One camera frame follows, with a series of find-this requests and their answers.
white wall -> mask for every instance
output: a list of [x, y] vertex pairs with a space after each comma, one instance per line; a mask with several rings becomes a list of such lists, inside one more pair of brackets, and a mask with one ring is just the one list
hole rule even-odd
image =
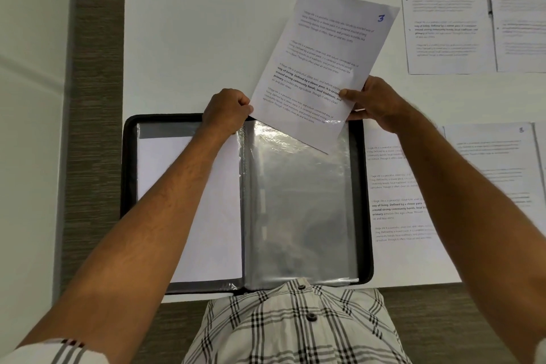
[[49, 309], [71, 0], [0, 0], [0, 356]]

forearm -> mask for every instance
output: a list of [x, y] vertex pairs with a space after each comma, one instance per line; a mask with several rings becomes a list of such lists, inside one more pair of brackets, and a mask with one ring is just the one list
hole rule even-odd
[[93, 250], [59, 302], [23, 344], [78, 338], [104, 352], [113, 364], [131, 359], [172, 278], [222, 144], [223, 139], [214, 133], [195, 135], [161, 179]]
[[513, 353], [532, 360], [546, 334], [546, 239], [419, 112], [397, 134], [468, 291]]

hand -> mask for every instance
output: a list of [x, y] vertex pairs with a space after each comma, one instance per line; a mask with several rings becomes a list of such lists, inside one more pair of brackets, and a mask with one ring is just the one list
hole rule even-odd
[[203, 113], [201, 128], [211, 130], [227, 140], [254, 111], [249, 102], [250, 99], [241, 91], [224, 88], [210, 99]]
[[395, 133], [400, 124], [404, 124], [405, 117], [415, 111], [415, 108], [400, 97], [392, 86], [379, 77], [369, 76], [362, 91], [342, 89], [339, 96], [355, 102], [347, 120], [371, 118], [390, 133]]

checkered shirt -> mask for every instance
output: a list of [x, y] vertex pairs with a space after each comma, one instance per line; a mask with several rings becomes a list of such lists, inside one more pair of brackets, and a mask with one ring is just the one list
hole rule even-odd
[[305, 279], [209, 302], [183, 364], [205, 362], [411, 364], [377, 289]]

paper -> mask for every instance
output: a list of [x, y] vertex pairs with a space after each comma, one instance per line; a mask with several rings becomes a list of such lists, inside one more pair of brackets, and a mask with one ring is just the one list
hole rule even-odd
[[488, 0], [402, 0], [410, 74], [495, 72]]
[[460, 282], [398, 137], [365, 120], [364, 144], [374, 269], [366, 286]]
[[537, 140], [538, 157], [541, 162], [542, 184], [546, 179], [546, 121], [535, 123], [535, 138]]
[[263, 71], [252, 117], [328, 153], [399, 8], [361, 0], [297, 0]]
[[[138, 140], [138, 198], [176, 160], [191, 137]], [[242, 277], [239, 144], [232, 135], [220, 149], [171, 282]]]
[[457, 151], [546, 232], [546, 201], [531, 123], [444, 127]]
[[546, 72], [546, 0], [491, 0], [500, 72]]

